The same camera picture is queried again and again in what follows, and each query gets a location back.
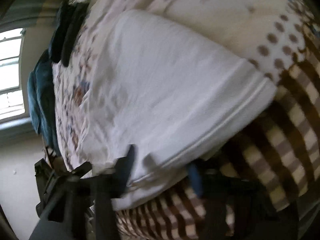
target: bed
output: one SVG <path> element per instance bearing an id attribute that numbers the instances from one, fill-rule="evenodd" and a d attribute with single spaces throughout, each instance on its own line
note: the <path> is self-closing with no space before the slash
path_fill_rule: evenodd
<path id="1" fill-rule="evenodd" d="M 69 170 L 88 160 L 79 149 L 86 119 L 83 102 L 92 86 L 102 44 L 99 28 L 123 11 L 140 9 L 221 44 L 247 59 L 277 87 L 272 103 L 219 147 L 219 154 L 208 151 L 207 162 L 225 176 L 259 181 L 277 211 L 313 187 L 320 175 L 319 26 L 302 0 L 269 0 L 269 4 L 266 0 L 241 0 L 239 11 L 246 9 L 243 18 L 237 15 L 239 11 L 228 16 L 239 0 L 231 0 L 234 4 L 225 1 L 214 0 L 215 7 L 210 6 L 210 0 L 69 1 L 90 3 L 69 66 L 58 63 L 52 67 L 58 143 Z M 94 24 L 92 19 L 101 16 L 105 21 Z M 226 208 L 231 236 L 232 202 Z M 122 233 L 146 239 L 197 238 L 204 215 L 203 202 L 188 178 L 179 179 L 151 199 L 117 211 Z"/>

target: folded white fabric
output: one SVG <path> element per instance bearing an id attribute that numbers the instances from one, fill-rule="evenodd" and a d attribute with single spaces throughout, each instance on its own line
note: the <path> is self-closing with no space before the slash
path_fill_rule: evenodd
<path id="1" fill-rule="evenodd" d="M 115 209 L 169 188 L 184 165 L 218 149 L 261 113 L 276 87 L 252 64 L 194 31 L 144 11 L 107 34 L 82 107 L 77 155 L 96 174 L 137 146 L 128 193 Z"/>

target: blue garment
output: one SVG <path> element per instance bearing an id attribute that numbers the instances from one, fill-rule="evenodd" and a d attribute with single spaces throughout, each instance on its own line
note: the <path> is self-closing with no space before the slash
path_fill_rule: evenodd
<path id="1" fill-rule="evenodd" d="M 29 112 L 33 128 L 46 144 L 61 156 L 56 129 L 52 62 L 48 50 L 40 57 L 28 79 Z"/>

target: bed sheet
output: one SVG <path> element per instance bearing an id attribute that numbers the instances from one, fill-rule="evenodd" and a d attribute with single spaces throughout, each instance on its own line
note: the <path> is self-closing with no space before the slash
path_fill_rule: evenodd
<path id="1" fill-rule="evenodd" d="M 113 7 L 110 20 L 126 9 L 148 8 L 153 13 L 186 23 L 186 19 L 176 17 L 174 7 L 170 8 L 177 0 L 110 0 L 110 4 L 115 1 L 118 4 Z M 271 22 L 272 31 L 263 34 L 263 40 L 251 44 L 259 58 L 248 57 L 255 66 L 262 66 L 262 71 L 278 85 L 276 98 L 271 107 L 233 137 L 214 160 L 226 176 L 259 180 L 277 210 L 284 209 L 303 195 L 320 175 L 320 43 L 317 38 L 320 28 L 301 0 L 288 0 L 286 5 L 286 13 Z M 249 13 L 254 10 L 254 6 L 248 5 Z M 291 15 L 297 16 L 299 22 L 292 22 Z M 102 42 L 102 37 L 95 33 L 99 26 L 88 24 L 85 22 L 79 33 L 69 67 L 53 66 L 59 147 L 70 170 L 81 160 L 76 156 L 78 135 L 84 120 L 80 105 L 89 89 L 91 65 L 98 53 L 92 44 Z M 282 36 L 277 34 L 286 34 L 290 42 L 281 44 L 277 49 L 287 58 L 265 61 L 270 54 L 270 46 L 281 41 Z M 271 71 L 265 68 L 268 65 L 272 67 Z M 232 228 L 232 211 L 227 210 L 227 222 Z M 192 192 L 187 179 L 135 209 L 118 213 L 119 226 L 124 233 L 149 239 L 155 239 L 157 235 L 164 239 L 196 236 L 203 216 L 202 203 Z M 170 229 L 167 219 L 175 221 Z M 180 220 L 184 221 L 182 232 L 177 229 L 177 221 Z"/>

